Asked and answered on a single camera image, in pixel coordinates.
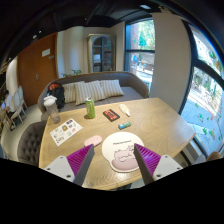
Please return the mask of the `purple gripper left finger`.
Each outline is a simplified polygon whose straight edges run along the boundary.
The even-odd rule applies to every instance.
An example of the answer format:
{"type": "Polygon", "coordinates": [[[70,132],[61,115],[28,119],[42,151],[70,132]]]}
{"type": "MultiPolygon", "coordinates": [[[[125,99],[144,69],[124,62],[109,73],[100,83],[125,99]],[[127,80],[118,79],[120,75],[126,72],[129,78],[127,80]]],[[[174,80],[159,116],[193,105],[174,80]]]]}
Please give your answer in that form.
{"type": "Polygon", "coordinates": [[[81,186],[94,154],[94,145],[91,144],[79,149],[69,156],[57,157],[45,168],[45,170],[81,186]]]}

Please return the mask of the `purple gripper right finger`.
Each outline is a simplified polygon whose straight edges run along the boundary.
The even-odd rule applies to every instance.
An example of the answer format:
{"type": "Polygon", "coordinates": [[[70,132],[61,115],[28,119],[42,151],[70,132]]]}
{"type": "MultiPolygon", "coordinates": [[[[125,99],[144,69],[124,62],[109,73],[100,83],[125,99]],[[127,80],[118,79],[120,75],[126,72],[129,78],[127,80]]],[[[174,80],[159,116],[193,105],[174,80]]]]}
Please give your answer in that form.
{"type": "Polygon", "coordinates": [[[134,144],[134,155],[145,185],[182,169],[182,166],[169,155],[160,156],[137,143],[134,144]]]}

